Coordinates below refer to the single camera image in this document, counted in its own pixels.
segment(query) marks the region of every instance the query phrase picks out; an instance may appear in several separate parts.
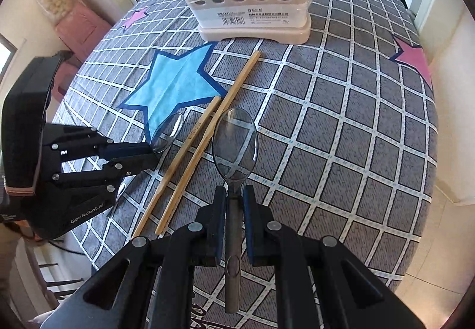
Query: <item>black cable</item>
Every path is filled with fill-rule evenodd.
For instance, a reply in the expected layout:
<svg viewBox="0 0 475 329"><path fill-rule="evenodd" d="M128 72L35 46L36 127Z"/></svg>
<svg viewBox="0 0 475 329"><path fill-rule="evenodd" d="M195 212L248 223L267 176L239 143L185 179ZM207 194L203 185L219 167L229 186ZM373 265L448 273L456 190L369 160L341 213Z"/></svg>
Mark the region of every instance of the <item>black cable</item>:
<svg viewBox="0 0 475 329"><path fill-rule="evenodd" d="M65 247L61 247L60 245L54 243L53 241L48 241L48 243L49 243L50 245L54 246L54 247L59 248L60 250L63 250L63 251L65 251L65 252L70 252L71 254L84 255L84 256L86 255L86 254L84 254L83 252L74 251L74 250L69 250L69 249L67 249L67 248L65 248Z"/></svg>

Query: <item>checkered tablecloth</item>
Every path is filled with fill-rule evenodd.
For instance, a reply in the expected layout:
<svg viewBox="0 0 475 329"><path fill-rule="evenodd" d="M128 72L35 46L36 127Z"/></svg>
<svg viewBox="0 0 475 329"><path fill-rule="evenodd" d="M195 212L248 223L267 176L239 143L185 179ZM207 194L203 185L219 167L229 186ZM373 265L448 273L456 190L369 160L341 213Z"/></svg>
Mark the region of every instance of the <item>checkered tablecloth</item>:
<svg viewBox="0 0 475 329"><path fill-rule="evenodd" d="M203 43L184 0L141 0L134 9L145 7L147 17L124 29L129 12L97 46L67 91L56 121L97 127L116 142L143 140L143 114L117 105L146 78L156 49L179 55ZM415 70L389 60L397 52L391 34L418 44L417 32L399 0L313 0L309 11L312 32L305 45L225 40L205 69L228 89L251 53L262 52L232 103L255 118L259 131L259 159L248 183L276 220L305 236L338 237L395 290L420 240L436 171L431 89ZM96 268L130 239L205 107L186 109L178 140L155 171L141 173L130 184L113 219L100 214L74 230ZM146 236L155 238L193 151L155 207ZM208 147L168 233L191 222L222 184L209 152ZM97 169L101 163L82 159L64 170ZM201 323L276 326L273 271L252 268L246 255L243 259L237 314L224 313L224 263L196 269L194 317Z"/></svg>

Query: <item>screw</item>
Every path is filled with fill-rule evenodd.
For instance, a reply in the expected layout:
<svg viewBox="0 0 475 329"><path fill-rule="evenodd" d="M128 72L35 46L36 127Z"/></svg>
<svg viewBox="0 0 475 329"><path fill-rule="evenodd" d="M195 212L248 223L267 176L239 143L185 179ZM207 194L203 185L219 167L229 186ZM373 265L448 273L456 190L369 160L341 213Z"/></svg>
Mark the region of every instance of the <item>screw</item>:
<svg viewBox="0 0 475 329"><path fill-rule="evenodd" d="M142 236L138 236L137 238L134 238L132 240L132 244L135 246L135 247L143 247L147 244L147 238L144 238Z"/></svg>
<svg viewBox="0 0 475 329"><path fill-rule="evenodd" d="M324 236L323 239L322 239L322 243L326 247L335 247L336 244L338 243L338 241L333 236Z"/></svg>
<svg viewBox="0 0 475 329"><path fill-rule="evenodd" d="M279 231L282 228L282 225L280 224L280 222L270 221L267 224L267 228L271 231Z"/></svg>
<svg viewBox="0 0 475 329"><path fill-rule="evenodd" d="M191 222L188 225L189 231L193 231L193 232L201 231L202 228L203 228L203 225L200 222Z"/></svg>

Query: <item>product label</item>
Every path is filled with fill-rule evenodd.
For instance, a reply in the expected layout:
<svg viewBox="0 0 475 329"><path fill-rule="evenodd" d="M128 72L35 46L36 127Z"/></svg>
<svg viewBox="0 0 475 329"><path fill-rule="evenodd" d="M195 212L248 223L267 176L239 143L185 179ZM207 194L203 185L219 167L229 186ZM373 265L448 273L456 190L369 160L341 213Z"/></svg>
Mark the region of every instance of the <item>product label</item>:
<svg viewBox="0 0 475 329"><path fill-rule="evenodd" d="M307 20L307 4L249 5L192 10L202 28L301 27Z"/></svg>

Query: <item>tablecloth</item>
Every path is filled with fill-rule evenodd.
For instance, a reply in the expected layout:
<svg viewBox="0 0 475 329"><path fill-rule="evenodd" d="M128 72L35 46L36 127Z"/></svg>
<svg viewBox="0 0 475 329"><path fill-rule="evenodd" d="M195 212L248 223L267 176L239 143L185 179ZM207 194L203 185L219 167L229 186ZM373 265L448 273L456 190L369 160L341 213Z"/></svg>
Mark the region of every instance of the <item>tablecloth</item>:
<svg viewBox="0 0 475 329"><path fill-rule="evenodd" d="M125 27L138 11L146 14ZM338 237L395 290L420 241L436 170L431 87L416 69L390 60L399 51L393 34L416 48L417 31L399 0L313 0L309 12L312 32L306 44L224 40L205 69L228 89L251 53L262 52L232 103L255 118L259 131L259 159L248 184L276 220L305 236ZM184 0L141 0L82 66L55 121L97 127L116 142L142 141L143 114L117 105L144 81L156 49L179 55L201 45L196 26ZM96 268L130 239L204 108L186 109L178 140L155 171L141 173L129 185L113 218L99 214L74 230ZM155 207L144 235L155 238L193 151ZM101 163L87 158L65 164L64 170L98 169ZM222 182L209 146L168 233L191 222ZM194 312L219 327L275 327L273 271L250 267L246 255L243 260L239 312L224 313L224 263L196 269L193 303L200 308Z"/></svg>

